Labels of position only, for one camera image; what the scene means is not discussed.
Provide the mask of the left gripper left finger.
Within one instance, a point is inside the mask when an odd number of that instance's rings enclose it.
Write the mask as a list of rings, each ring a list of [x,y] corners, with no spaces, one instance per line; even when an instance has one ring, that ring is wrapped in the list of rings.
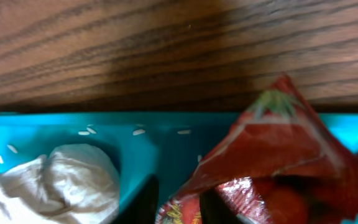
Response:
[[[158,207],[158,194],[158,179],[152,175],[147,179],[134,200],[112,224],[154,224]]]

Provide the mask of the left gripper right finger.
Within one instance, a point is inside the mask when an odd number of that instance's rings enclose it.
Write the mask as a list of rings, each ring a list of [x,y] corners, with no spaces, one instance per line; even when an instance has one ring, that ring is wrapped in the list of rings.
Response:
[[[203,224],[242,224],[214,189],[200,195]]]

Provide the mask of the white tissue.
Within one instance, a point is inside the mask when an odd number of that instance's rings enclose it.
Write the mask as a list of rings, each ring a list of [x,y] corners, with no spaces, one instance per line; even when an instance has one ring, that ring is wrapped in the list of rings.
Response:
[[[0,174],[0,224],[112,223],[119,194],[119,173],[105,152],[62,145]]]

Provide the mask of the red snack wrapper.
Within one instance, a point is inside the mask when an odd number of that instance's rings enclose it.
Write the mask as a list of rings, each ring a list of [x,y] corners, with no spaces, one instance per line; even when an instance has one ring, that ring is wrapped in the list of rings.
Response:
[[[282,76],[199,161],[155,221],[203,223],[200,195],[210,189],[242,223],[355,223],[358,154]]]

